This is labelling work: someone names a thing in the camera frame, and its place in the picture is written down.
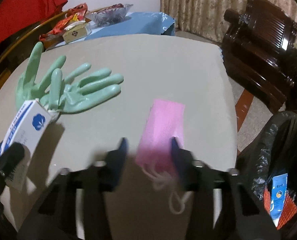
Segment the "blue tablecloth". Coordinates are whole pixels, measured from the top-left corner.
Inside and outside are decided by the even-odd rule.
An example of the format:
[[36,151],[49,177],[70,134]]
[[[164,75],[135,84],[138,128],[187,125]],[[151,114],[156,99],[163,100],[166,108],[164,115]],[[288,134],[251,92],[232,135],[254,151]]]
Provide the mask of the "blue tablecloth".
[[94,22],[89,22],[90,34],[73,41],[73,43],[101,37],[132,34],[174,36],[175,23],[176,20],[164,12],[128,12],[123,22],[106,27],[96,27]]

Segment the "glass fruit bowl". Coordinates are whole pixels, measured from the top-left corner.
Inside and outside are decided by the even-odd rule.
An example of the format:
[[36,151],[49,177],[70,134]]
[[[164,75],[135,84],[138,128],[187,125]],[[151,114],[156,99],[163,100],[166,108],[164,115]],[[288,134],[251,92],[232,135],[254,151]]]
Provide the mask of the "glass fruit bowl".
[[89,12],[85,15],[85,18],[93,22],[97,27],[105,27],[122,22],[132,7],[132,4],[119,3]]

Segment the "beige tissue box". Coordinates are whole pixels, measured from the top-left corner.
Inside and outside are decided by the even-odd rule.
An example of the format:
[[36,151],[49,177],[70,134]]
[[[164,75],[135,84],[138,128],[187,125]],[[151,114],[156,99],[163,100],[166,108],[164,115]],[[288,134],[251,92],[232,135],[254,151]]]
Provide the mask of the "beige tissue box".
[[80,38],[87,37],[91,33],[91,25],[85,21],[74,22],[64,28],[62,35],[65,43],[74,42]]

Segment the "white blue medicine box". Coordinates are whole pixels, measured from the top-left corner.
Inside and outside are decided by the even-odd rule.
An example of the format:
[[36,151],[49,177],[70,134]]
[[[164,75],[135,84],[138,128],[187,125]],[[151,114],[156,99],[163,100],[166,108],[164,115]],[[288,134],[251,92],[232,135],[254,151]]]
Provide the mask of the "white blue medicine box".
[[0,156],[14,142],[22,144],[25,150],[24,159],[6,179],[9,187],[22,190],[31,158],[50,121],[51,115],[38,100],[26,100],[20,107],[0,146]]

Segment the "pink face mask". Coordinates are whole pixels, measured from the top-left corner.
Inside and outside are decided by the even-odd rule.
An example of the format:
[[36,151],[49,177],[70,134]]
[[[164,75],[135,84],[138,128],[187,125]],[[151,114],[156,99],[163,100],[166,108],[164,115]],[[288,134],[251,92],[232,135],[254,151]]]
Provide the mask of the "pink face mask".
[[170,190],[168,203],[174,215],[184,212],[191,196],[191,192],[178,194],[177,175],[171,159],[171,139],[184,145],[184,110],[181,103],[154,100],[135,156],[135,163],[152,181],[155,191]]

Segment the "black trash bin with bag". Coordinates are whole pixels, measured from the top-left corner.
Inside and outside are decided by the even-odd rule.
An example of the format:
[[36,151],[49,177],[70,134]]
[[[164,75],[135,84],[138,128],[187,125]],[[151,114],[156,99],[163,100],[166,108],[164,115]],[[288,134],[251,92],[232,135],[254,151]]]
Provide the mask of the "black trash bin with bag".
[[[257,137],[238,155],[236,168],[245,187],[260,200],[275,176],[287,174],[287,191],[297,207],[297,114],[273,115]],[[297,239],[297,213],[279,230],[282,239]]]

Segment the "blue sachet packet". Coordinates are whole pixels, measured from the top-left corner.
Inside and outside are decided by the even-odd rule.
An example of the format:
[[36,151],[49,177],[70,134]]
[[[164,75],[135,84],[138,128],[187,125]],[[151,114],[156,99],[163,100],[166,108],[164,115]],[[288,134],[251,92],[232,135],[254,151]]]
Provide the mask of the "blue sachet packet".
[[288,174],[274,176],[272,179],[271,202],[270,202],[270,217],[273,220],[276,228],[283,211],[284,202],[287,192],[287,177]]

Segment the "orange mesh trash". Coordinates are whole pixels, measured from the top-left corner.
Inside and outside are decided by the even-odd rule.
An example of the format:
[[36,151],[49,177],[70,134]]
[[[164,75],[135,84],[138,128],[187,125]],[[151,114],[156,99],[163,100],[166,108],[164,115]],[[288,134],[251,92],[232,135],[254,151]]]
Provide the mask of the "orange mesh trash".
[[[263,193],[264,208],[269,215],[273,214],[273,207],[271,204],[271,194],[267,188],[264,189]],[[279,218],[272,219],[276,228],[280,230],[291,218],[297,213],[297,206],[294,200],[289,196],[289,192],[286,192],[284,205],[280,213]]]

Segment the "red snack bag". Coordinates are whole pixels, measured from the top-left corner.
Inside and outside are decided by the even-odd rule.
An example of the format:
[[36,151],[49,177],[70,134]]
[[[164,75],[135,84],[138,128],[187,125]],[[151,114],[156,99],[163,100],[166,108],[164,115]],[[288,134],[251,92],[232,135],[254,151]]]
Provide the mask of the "red snack bag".
[[64,29],[75,22],[80,22],[82,20],[85,19],[84,15],[80,15],[78,13],[67,16],[66,18],[64,18],[63,20],[60,20],[59,22],[57,22],[57,24],[53,27],[53,29],[51,31],[49,31],[46,34],[42,34],[39,36],[39,41],[40,42],[44,42],[46,40],[50,40],[53,39],[55,37],[57,37],[58,35],[63,34]]

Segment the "red cloth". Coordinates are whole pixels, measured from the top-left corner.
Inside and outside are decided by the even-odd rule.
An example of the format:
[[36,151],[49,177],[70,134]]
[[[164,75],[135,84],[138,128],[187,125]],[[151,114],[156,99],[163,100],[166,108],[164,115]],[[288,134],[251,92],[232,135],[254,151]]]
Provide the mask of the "red cloth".
[[34,23],[62,12],[68,0],[3,0],[0,3],[0,43]]

